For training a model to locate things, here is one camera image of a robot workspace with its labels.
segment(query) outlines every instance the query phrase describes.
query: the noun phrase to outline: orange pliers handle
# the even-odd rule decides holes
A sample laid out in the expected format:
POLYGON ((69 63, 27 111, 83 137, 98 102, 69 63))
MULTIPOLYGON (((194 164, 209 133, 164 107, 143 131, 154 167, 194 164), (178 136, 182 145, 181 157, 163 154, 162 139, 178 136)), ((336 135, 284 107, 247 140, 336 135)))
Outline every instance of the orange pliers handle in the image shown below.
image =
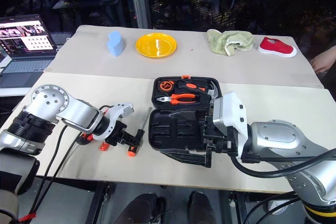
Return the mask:
POLYGON ((196 95, 194 94, 172 94, 170 96, 171 100, 170 100, 170 104, 171 105, 177 105, 177 104, 182 104, 182 103, 195 103, 196 101, 189 101, 189 102, 185 102, 185 101, 179 101, 179 99, 181 98, 195 98, 196 95))

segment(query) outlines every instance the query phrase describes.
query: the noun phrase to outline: laptop screen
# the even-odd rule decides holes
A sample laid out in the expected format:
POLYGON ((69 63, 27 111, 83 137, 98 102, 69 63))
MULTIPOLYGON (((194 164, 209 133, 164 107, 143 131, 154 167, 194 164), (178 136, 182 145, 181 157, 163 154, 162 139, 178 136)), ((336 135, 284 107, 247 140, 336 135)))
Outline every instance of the laptop screen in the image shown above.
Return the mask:
POLYGON ((56 54, 56 45, 39 15, 0 18, 0 45, 11 58, 56 54))

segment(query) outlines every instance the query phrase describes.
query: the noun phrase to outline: yellow ring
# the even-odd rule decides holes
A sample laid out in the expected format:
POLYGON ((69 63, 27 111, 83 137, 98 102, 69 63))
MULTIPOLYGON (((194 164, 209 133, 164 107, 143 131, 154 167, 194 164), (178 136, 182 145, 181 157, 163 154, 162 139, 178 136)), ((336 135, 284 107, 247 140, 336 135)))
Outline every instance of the yellow ring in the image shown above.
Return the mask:
POLYGON ((322 217, 336 217, 336 212, 318 212, 318 211, 315 211, 309 207, 307 207, 305 205, 305 207, 311 211, 312 213, 316 214, 316 215, 319 215, 319 216, 322 216, 322 217))

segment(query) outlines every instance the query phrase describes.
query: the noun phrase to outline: pliers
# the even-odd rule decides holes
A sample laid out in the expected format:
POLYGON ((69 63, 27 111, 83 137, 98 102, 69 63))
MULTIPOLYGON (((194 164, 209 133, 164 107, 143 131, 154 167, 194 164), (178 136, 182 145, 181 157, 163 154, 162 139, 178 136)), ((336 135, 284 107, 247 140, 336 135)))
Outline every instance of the pliers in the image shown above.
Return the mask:
POLYGON ((188 94, 188 93, 183 93, 183 94, 172 94, 170 97, 159 97, 157 98, 158 101, 160 102, 170 102, 171 105, 177 105, 177 104, 185 104, 185 103, 195 103, 196 101, 179 101, 181 98, 195 98, 196 95, 194 94, 188 94))

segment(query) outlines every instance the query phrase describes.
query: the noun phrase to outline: black cable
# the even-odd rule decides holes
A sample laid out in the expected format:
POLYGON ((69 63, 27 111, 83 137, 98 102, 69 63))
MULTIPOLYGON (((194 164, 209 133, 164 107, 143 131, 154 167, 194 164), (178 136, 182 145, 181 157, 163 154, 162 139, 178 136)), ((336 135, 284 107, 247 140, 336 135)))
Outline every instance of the black cable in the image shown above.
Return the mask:
POLYGON ((158 214, 158 215, 151 221, 151 223, 154 223, 160 216, 162 216, 162 215, 164 215, 164 214, 170 212, 170 211, 173 209, 174 204, 175 204, 175 193, 173 194, 173 202, 172 202, 172 204, 170 205, 170 208, 169 208, 167 211, 158 214))
POLYGON ((317 165, 321 163, 322 161, 325 161, 329 157, 332 157, 336 154, 336 149, 332 149, 330 151, 327 151, 321 155, 318 155, 308 161, 302 162, 301 164, 291 166, 289 168, 285 168, 282 170, 274 170, 272 172, 258 172, 256 170, 251 170, 246 168, 245 166, 241 165, 240 162, 238 162, 237 158, 234 156, 231 156, 231 161, 236 166, 238 170, 241 172, 250 175, 252 177, 257 178, 278 178, 278 177, 284 177, 288 176, 294 173, 298 173, 302 170, 308 169, 314 165, 317 165))
POLYGON ((47 167, 47 169, 46 169, 46 171, 45 171, 45 173, 44 173, 44 176, 43 176, 43 178, 42 178, 42 182, 41 182, 41 184, 40 184, 40 186, 39 186, 39 188, 38 188, 38 190, 37 190, 37 194, 36 194, 36 196, 35 196, 35 199, 34 199, 34 202, 33 202, 33 204, 32 204, 32 207, 30 208, 29 214, 32 214, 32 213, 34 212, 34 208, 35 208, 35 206, 36 206, 38 197, 40 196, 40 193, 41 193, 41 191, 42 191, 43 185, 44 185, 44 183, 45 183, 45 181, 46 181, 46 178, 47 178, 47 176, 48 176, 48 172, 49 172, 49 170, 50 170, 50 167, 51 167, 51 165, 53 164, 53 162, 54 162, 54 160, 55 160, 55 157, 56 157, 57 152, 58 152, 58 149, 59 149, 59 144, 60 144, 60 142, 61 142, 63 133, 64 133, 64 131, 65 131, 65 129, 66 129, 67 127, 68 127, 68 126, 65 125, 65 126, 63 127, 63 129, 61 130, 59 136, 58 136, 58 141, 57 141, 57 144, 56 144, 56 148, 55 148, 54 154, 53 154, 53 156, 52 156, 52 158, 51 158, 51 160, 50 160, 50 162, 49 162, 49 165, 48 165, 48 167, 47 167))
POLYGON ((108 106, 108 105, 103 105, 99 108, 99 110, 103 109, 103 108, 112 108, 113 106, 108 106))
POLYGON ((68 148, 68 150, 67 150, 67 152, 65 153, 65 155, 64 155, 64 157, 63 157, 61 163, 58 165, 58 167, 57 167, 57 169, 56 169, 56 171, 55 171, 53 177, 51 178, 51 180, 50 180, 50 182, 49 182, 47 188, 44 190, 44 192, 43 192, 43 194, 42 194, 40 200, 39 200, 38 203, 36 204, 36 206, 35 206, 33 212, 36 212, 37 209, 39 208, 39 206, 41 205, 41 203, 42 203, 44 197, 46 196, 46 194, 47 194, 49 188, 51 187, 52 183, 54 182, 54 180, 55 180, 55 178, 56 178, 56 176, 57 176, 59 170, 61 169, 63 163, 65 162, 67 156, 69 155, 69 153, 70 153, 72 147, 73 147, 74 144, 76 143, 77 138, 78 138, 81 134, 82 134, 82 133, 80 132, 80 133, 75 137, 74 141, 72 142, 72 144, 71 144, 70 147, 68 148))
MULTIPOLYGON (((260 157, 260 161, 265 162, 303 162, 314 157, 260 157)), ((329 157, 326 160, 336 161, 336 156, 329 157)))
POLYGON ((278 211, 279 209, 281 209, 281 208, 283 208, 283 207, 285 207, 285 206, 287 206, 287 205, 293 204, 293 203, 295 203, 296 201, 299 201, 299 200, 300 200, 300 198, 295 198, 295 199, 292 199, 292 200, 290 200, 290 201, 288 201, 288 202, 286 202, 286 203, 283 203, 283 204, 281 204, 281 205, 279 205, 279 206, 273 208, 271 211, 268 211, 265 215, 263 215, 263 216, 256 222, 256 224, 260 224, 260 223, 262 223, 268 216, 270 216, 270 215, 273 214, 274 212, 278 211))
POLYGON ((13 223, 19 223, 19 221, 15 218, 15 216, 11 212, 8 212, 4 209, 0 209, 0 214, 4 214, 10 217, 13 223))
POLYGON ((263 201, 259 202, 258 204, 256 204, 251 210, 250 212, 248 212, 243 224, 246 224, 248 218, 251 216, 251 214, 253 214, 253 212, 260 206, 262 206, 263 204, 265 204, 266 202, 269 202, 271 200, 278 200, 278 199, 284 199, 284 197, 287 197, 287 196, 291 196, 291 195, 294 195, 295 194, 295 191, 289 191, 288 193, 284 193, 284 194, 276 194, 276 195, 273 195, 267 199, 264 199, 263 201))

